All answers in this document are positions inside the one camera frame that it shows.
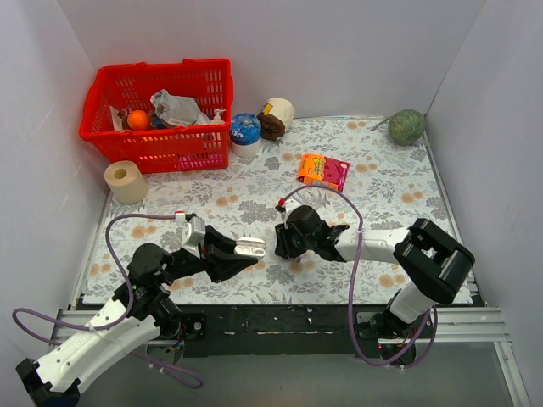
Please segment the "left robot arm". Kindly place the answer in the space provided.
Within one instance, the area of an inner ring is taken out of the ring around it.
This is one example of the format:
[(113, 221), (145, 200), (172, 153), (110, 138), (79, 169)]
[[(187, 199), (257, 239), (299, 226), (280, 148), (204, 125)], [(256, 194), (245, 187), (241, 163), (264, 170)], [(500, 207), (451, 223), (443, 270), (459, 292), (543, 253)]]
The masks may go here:
[(90, 384), (134, 349), (157, 337), (186, 334), (190, 324), (168, 290), (174, 281), (204, 272), (213, 282), (223, 282), (265, 254), (263, 240), (232, 240), (212, 226), (188, 226), (175, 252), (154, 243), (139, 246), (127, 282), (96, 315), (50, 353), (17, 365), (26, 392), (36, 406), (77, 405)]

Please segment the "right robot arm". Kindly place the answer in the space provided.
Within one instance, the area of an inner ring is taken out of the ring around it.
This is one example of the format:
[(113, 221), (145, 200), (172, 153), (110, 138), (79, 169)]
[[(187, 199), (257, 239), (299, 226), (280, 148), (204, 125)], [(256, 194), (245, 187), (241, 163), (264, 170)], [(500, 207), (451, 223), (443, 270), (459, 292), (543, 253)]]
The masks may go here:
[(453, 302), (474, 266), (472, 253), (431, 220), (419, 218), (407, 228), (363, 229), (330, 226), (310, 206), (281, 199), (276, 207), (282, 221), (276, 225), (275, 254), (297, 259), (311, 251), (330, 262), (361, 261), (400, 266), (409, 283), (367, 321), (355, 321), (348, 304), (348, 327), (355, 354), (372, 367), (400, 370), (421, 362), (415, 342), (424, 328), (438, 327), (440, 305)]

